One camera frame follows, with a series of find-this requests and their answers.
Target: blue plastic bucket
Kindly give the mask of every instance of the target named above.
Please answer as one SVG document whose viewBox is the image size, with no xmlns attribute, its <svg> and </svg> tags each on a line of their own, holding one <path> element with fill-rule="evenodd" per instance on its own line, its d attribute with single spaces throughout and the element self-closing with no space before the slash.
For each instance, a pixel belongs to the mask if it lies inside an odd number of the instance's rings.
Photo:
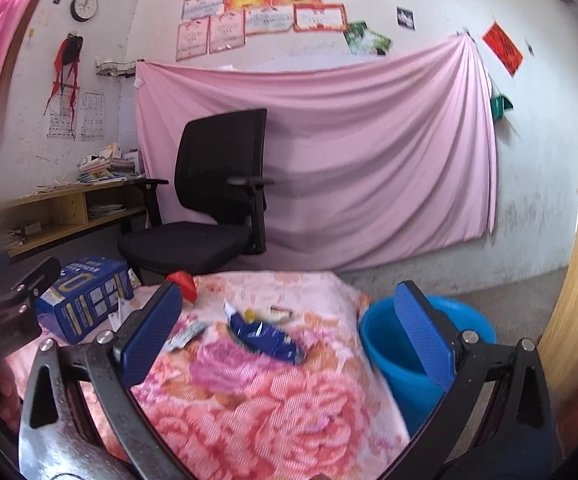
<svg viewBox="0 0 578 480">
<path fill-rule="evenodd" d="M 447 314 L 458 330 L 475 330 L 487 343 L 496 342 L 491 323 L 472 307 L 440 296 L 427 299 L 435 309 Z M 442 396 L 442 387 L 432 383 L 425 374 L 398 321 L 393 298 L 372 304 L 360 322 L 359 331 L 365 352 L 389 383 L 413 436 L 435 408 Z"/>
</svg>

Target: red poster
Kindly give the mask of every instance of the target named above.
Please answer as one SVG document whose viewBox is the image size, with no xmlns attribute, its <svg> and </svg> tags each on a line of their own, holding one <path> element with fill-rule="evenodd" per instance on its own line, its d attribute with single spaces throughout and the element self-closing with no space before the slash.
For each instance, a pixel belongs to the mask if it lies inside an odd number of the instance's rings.
<svg viewBox="0 0 578 480">
<path fill-rule="evenodd" d="M 493 27 L 482 36 L 482 40 L 488 44 L 490 49 L 498 56 L 498 59 L 502 61 L 505 68 L 509 70 L 509 73 L 514 76 L 518 68 L 520 68 L 524 56 L 500 25 L 494 23 Z"/>
</svg>

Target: floral bedspread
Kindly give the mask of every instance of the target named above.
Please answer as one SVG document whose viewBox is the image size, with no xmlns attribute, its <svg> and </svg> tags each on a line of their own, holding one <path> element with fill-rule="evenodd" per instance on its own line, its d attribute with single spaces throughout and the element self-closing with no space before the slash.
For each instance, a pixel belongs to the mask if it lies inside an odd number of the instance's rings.
<svg viewBox="0 0 578 480">
<path fill-rule="evenodd" d="M 172 335 L 211 323 L 185 349 L 162 351 L 132 393 L 199 480 L 375 480 L 409 442 L 402 415 L 371 368 L 357 333 L 369 300 L 332 273 L 227 272 L 196 278 L 198 300 Z M 137 290 L 135 307 L 157 287 Z M 291 308 L 284 325 L 304 349 L 288 365 L 238 346 L 223 303 L 241 311 Z M 44 334 L 9 361 L 24 392 Z M 90 384 L 84 392 L 109 451 L 126 458 Z"/>
</svg>

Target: chair seat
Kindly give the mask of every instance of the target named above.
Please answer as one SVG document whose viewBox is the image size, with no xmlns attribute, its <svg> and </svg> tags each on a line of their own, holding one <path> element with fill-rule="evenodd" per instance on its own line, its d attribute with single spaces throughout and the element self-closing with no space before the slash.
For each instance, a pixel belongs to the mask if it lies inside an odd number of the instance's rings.
<svg viewBox="0 0 578 480">
<path fill-rule="evenodd" d="M 250 241 L 249 226 L 175 222 L 124 235 L 118 251 L 141 269 L 196 275 L 216 272 L 242 254 Z"/>
</svg>

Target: chair armrest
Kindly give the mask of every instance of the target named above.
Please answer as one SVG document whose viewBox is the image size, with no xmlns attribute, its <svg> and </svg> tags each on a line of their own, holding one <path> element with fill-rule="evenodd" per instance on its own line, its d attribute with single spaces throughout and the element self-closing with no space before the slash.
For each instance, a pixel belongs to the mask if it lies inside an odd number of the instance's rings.
<svg viewBox="0 0 578 480">
<path fill-rule="evenodd" d="M 265 195 L 263 187 L 275 184 L 263 176 L 231 176 L 227 178 L 228 186 L 242 187 L 251 199 L 251 234 L 253 247 L 249 254 L 262 254 L 267 250 L 265 233 Z"/>
<path fill-rule="evenodd" d="M 273 179 L 264 176 L 230 176 L 227 178 L 229 186 L 260 188 L 275 184 Z"/>
<path fill-rule="evenodd" d="M 147 209 L 147 216 L 149 217 L 151 227 L 162 225 L 156 189 L 160 184 L 163 186 L 169 184 L 169 181 L 163 180 L 162 178 L 137 178 L 127 182 L 131 186 L 136 186 L 143 193 L 144 206 Z"/>
<path fill-rule="evenodd" d="M 153 184 L 154 186 L 162 184 L 163 186 L 166 186 L 167 184 L 169 184 L 169 181 L 162 178 L 140 177 L 135 178 L 133 180 L 127 180 L 127 184 L 129 184 L 130 186 L 137 186 L 139 184 Z"/>
</svg>

